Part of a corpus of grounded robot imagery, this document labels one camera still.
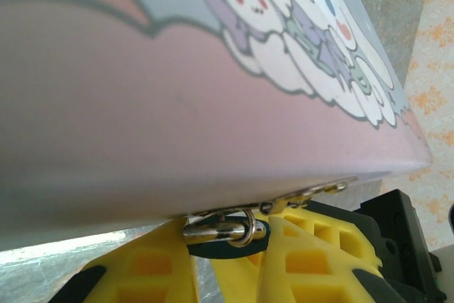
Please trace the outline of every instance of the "yellow plastic stand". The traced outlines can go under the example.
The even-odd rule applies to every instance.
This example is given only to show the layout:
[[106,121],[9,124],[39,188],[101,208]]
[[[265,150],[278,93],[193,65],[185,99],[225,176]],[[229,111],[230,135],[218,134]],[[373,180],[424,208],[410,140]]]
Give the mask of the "yellow plastic stand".
[[[258,219],[268,220],[267,216],[261,214],[255,215]],[[294,262],[303,262],[311,264],[311,257],[317,259],[316,256],[322,252],[333,252],[336,257],[348,260],[355,260],[355,264],[360,264],[359,268],[373,269],[376,274],[380,274],[377,269],[382,265],[381,260],[375,255],[375,249],[368,239],[362,234],[362,232],[354,225],[345,221],[337,220],[329,216],[317,214],[303,209],[285,209],[280,214],[275,214],[272,218],[274,221],[281,221],[286,227],[280,228],[280,224],[273,223],[277,226],[277,230],[271,226],[271,238],[270,244],[266,252],[261,252],[256,255],[252,255],[246,258],[231,259],[231,260],[212,260],[211,266],[214,269],[216,279],[218,280],[219,287],[223,294],[225,303],[255,303],[255,302],[273,302],[273,303],[287,303],[287,302],[337,302],[336,300],[314,300],[314,301],[295,301],[283,300],[277,294],[276,298],[280,297],[279,300],[272,301],[261,297],[258,300],[257,293],[259,288],[259,274],[264,273],[264,269],[261,266],[262,258],[275,258],[278,257],[279,253],[282,253],[282,257],[285,257],[286,249],[283,248],[287,242],[293,241],[296,244],[304,247],[305,244],[311,244],[311,241],[307,239],[314,239],[319,241],[322,251],[314,251],[315,253],[307,253],[309,259],[306,258],[295,258]],[[295,241],[292,236],[305,236],[304,240],[299,238]],[[280,272],[282,266],[285,268],[285,262],[276,264],[276,269],[272,269],[272,266],[267,266],[267,271],[270,272],[270,276],[275,280],[278,280],[279,276],[288,278],[286,272]],[[268,286],[268,282],[262,282],[260,291],[263,291],[263,285]]]
[[182,235],[186,221],[169,221],[87,264],[106,273],[84,303],[198,302],[194,258]]
[[270,217],[271,236],[260,266],[260,303],[374,303],[353,269],[380,272],[293,223]]

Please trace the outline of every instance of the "floral pattern wall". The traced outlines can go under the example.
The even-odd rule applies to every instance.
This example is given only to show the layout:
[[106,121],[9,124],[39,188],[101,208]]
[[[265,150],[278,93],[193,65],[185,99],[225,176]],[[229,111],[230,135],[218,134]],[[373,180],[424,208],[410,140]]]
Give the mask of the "floral pattern wall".
[[454,0],[425,0],[405,91],[433,152],[430,168],[387,179],[411,197],[429,250],[454,243]]

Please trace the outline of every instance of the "white cartoon bunny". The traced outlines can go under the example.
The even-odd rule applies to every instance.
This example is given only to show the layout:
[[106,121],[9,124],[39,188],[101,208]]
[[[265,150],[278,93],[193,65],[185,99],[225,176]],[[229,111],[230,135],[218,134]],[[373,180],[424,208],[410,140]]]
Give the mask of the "white cartoon bunny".
[[282,39],[284,21],[270,0],[226,0],[246,24],[250,34],[250,53],[244,53],[235,43],[231,31],[223,29],[223,36],[231,52],[240,63],[255,74],[264,74],[287,92],[313,94],[313,89],[301,76]]
[[[394,125],[394,111],[376,75],[379,75],[390,89],[394,87],[392,78],[381,57],[355,22],[345,2],[343,0],[273,1],[287,17],[295,16],[295,8],[299,6],[314,25],[325,30],[326,35],[332,38],[331,40],[342,52],[345,67],[350,69],[356,67],[358,71],[359,69],[362,71],[361,79],[348,84],[345,78],[328,75],[307,55],[307,51],[301,44],[297,43],[291,35],[284,33],[290,55],[315,92],[328,103],[337,103],[353,116],[367,117],[375,126],[383,119]],[[358,46],[364,52],[367,61],[355,54]]]

